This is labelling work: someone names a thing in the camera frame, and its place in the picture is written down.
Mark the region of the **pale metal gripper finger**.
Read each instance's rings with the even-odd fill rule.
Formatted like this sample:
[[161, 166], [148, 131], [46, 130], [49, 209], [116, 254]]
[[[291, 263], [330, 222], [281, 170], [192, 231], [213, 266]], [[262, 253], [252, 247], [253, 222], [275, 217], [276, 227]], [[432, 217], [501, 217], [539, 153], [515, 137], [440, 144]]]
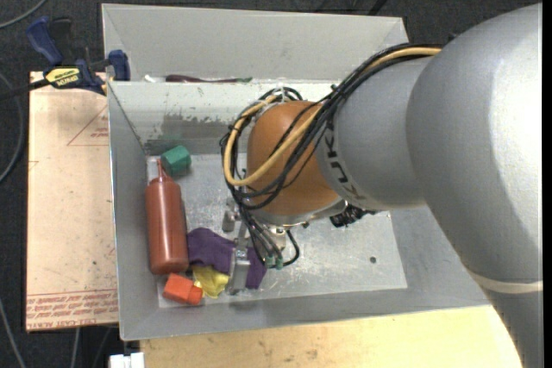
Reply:
[[222, 230], [224, 233], [232, 233], [235, 230], [235, 224], [238, 221], [238, 208], [235, 200], [229, 197], [225, 203], [223, 212]]
[[228, 282], [228, 293], [236, 295], [246, 289], [250, 261], [246, 247], [239, 247], [233, 251], [230, 260], [230, 273]]

